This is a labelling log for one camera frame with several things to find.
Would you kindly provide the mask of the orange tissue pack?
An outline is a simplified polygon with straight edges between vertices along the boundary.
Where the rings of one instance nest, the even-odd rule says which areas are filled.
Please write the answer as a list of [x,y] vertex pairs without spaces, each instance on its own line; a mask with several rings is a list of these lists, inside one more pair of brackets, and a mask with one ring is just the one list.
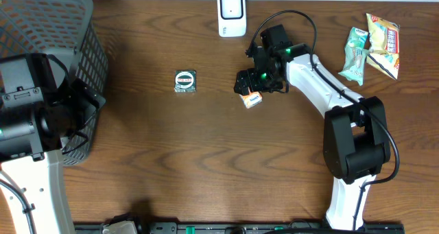
[[260,92],[253,92],[249,95],[240,95],[240,98],[246,108],[252,108],[263,101]]

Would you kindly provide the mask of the round clear packaged item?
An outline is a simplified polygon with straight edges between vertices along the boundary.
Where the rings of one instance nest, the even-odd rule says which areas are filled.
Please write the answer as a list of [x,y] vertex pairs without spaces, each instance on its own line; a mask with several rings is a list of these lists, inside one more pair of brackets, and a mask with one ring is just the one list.
[[195,93],[197,89],[196,71],[176,71],[174,82],[174,91],[176,93]]

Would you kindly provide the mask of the teal snack packet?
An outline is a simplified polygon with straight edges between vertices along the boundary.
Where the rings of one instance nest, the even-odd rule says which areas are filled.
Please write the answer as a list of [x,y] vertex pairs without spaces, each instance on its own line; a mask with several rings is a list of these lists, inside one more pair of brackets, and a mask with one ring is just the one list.
[[349,81],[356,81],[362,86],[364,83],[364,64],[368,51],[358,47],[345,46],[345,63],[339,72]]

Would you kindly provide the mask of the yellow snack bag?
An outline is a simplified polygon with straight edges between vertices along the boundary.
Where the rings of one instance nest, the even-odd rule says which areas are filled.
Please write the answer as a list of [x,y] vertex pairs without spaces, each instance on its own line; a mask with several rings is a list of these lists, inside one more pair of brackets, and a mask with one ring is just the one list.
[[366,18],[370,41],[366,62],[397,80],[400,67],[400,25],[369,13]]

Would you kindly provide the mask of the teal tissue pack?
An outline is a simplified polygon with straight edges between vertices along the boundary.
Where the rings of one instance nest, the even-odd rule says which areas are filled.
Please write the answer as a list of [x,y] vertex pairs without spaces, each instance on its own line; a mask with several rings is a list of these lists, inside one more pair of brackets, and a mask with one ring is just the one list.
[[360,49],[363,51],[368,35],[367,31],[352,27],[347,38],[345,51],[348,49]]

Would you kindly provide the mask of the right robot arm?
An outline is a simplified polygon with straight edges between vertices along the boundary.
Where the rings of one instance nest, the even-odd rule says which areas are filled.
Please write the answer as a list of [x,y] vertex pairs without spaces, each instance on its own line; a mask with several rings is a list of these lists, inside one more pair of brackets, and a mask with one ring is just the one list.
[[392,138],[383,102],[346,88],[306,44],[253,43],[246,55],[254,66],[237,73],[234,91],[243,96],[286,93],[292,86],[312,103],[324,119],[323,156],[334,177],[326,222],[332,229],[362,229],[369,188],[390,160]]

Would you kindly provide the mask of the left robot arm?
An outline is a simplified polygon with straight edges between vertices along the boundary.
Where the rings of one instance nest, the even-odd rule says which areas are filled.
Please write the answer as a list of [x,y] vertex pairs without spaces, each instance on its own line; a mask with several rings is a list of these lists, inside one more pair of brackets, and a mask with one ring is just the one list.
[[17,233],[74,233],[63,176],[62,141],[106,103],[51,54],[1,59],[1,192]]

